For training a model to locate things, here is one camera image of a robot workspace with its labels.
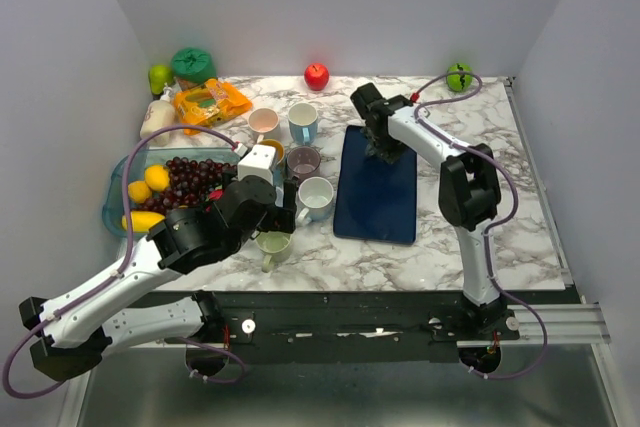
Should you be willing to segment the light green mug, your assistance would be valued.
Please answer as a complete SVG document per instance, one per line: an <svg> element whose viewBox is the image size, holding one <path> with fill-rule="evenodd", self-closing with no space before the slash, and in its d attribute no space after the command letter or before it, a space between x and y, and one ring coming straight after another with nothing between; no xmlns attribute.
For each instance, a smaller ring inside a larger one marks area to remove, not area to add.
<svg viewBox="0 0 640 427"><path fill-rule="evenodd" d="M292 235L282 232L260 233L255 242L263 253L262 271L269 273L291 255Z"/></svg>

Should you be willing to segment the blue mug white base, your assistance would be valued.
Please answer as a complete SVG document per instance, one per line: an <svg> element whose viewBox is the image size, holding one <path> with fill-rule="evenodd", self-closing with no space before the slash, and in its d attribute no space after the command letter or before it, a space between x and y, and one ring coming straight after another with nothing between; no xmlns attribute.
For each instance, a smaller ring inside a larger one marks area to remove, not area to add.
<svg viewBox="0 0 640 427"><path fill-rule="evenodd" d="M297 223L299 225L322 221L331 213L334 188L325 178L308 178L300 185L298 198L301 208L297 215Z"/></svg>

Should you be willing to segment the blue butterfly mug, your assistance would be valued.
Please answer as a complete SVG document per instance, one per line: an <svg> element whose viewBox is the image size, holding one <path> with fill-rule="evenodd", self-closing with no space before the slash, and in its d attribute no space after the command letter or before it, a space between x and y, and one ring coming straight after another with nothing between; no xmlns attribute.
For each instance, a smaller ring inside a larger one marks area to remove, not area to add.
<svg viewBox="0 0 640 427"><path fill-rule="evenodd" d="M273 173L273 182L275 186L281 186L284 180L286 154L283 145L273 139L264 139L260 142L260 145L273 147L275 149L275 157L271 166Z"/></svg>

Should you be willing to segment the purple mug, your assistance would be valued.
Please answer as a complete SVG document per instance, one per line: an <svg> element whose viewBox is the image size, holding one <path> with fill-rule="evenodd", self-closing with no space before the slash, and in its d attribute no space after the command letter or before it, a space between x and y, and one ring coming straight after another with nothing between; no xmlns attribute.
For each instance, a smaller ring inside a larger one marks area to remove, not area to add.
<svg viewBox="0 0 640 427"><path fill-rule="evenodd" d="M293 148L286 157L286 178L302 183L320 175L321 156L311 146Z"/></svg>

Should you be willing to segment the light blue hexagonal mug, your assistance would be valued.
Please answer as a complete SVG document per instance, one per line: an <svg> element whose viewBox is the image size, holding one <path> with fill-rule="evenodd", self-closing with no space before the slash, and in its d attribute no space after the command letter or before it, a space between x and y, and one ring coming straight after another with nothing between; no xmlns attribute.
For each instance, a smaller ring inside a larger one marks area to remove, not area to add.
<svg viewBox="0 0 640 427"><path fill-rule="evenodd" d="M311 145L318 131L318 112L308 103L293 105L287 114L289 132L294 142L299 145Z"/></svg>

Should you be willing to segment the pink mug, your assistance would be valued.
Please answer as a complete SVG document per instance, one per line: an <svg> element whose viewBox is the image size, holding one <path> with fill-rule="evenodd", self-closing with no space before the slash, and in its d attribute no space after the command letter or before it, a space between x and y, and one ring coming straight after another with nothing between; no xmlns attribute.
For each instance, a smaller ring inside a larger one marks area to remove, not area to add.
<svg viewBox="0 0 640 427"><path fill-rule="evenodd" d="M256 143L280 138L280 118L273 109L257 108L249 115L247 123Z"/></svg>

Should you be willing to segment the dark grey-blue mug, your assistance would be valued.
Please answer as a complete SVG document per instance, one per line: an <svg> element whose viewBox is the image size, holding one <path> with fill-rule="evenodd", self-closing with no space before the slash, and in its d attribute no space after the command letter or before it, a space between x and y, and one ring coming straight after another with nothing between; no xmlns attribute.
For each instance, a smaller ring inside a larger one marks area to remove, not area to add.
<svg viewBox="0 0 640 427"><path fill-rule="evenodd" d="M369 127L363 127L361 132L367 141L365 153L369 157L377 157L388 164L393 164L407 150L404 143L392 138L385 130L375 132Z"/></svg>

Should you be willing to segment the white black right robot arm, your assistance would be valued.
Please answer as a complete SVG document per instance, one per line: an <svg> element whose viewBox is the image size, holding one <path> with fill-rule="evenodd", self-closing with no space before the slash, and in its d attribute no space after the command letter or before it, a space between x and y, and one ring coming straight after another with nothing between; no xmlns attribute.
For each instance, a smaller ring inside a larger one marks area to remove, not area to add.
<svg viewBox="0 0 640 427"><path fill-rule="evenodd" d="M485 337L506 311L490 279L493 241L483 235L501 202L491 149L446 133L408 98L386 99L372 83L357 88L350 100L364 121L367 154L391 163L411 149L439 169L438 207L456 231L463 266L460 326L471 338Z"/></svg>

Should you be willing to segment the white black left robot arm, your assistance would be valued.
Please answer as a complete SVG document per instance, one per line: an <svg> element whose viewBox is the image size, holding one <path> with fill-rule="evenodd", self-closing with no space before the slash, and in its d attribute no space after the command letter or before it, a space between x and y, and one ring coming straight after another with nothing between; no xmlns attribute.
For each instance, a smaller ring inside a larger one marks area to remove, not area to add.
<svg viewBox="0 0 640 427"><path fill-rule="evenodd" d="M188 294L142 309L133 304L162 285L236 254L257 233L293 233L297 191L297 181L285 181L278 205L268 181L257 176L233 181L215 201L171 211L127 248L121 262L79 287L51 300L23 301L23 324L38 331L30 347L35 369L63 382L132 346L171 338L214 340L225 321L210 294Z"/></svg>

